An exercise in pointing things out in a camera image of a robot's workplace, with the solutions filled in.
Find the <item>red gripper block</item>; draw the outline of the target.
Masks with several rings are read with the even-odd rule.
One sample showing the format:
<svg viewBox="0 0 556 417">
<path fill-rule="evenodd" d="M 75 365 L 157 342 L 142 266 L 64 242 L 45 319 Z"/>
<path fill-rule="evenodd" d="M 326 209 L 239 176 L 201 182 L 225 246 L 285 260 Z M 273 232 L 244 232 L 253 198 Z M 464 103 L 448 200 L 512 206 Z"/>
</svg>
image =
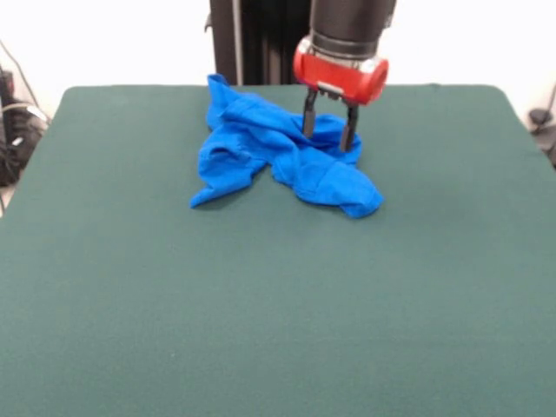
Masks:
<svg viewBox="0 0 556 417">
<path fill-rule="evenodd" d="M 318 91 L 338 96 L 347 102 L 347 120 L 342 131 L 340 150 L 351 150 L 357 130 L 359 105 L 379 98 L 386 84 L 389 62 L 380 57 L 348 60 L 323 55 L 310 41 L 300 41 L 293 60 L 298 82 L 309 88 L 303 108 L 302 133 L 312 138 Z"/>
</svg>

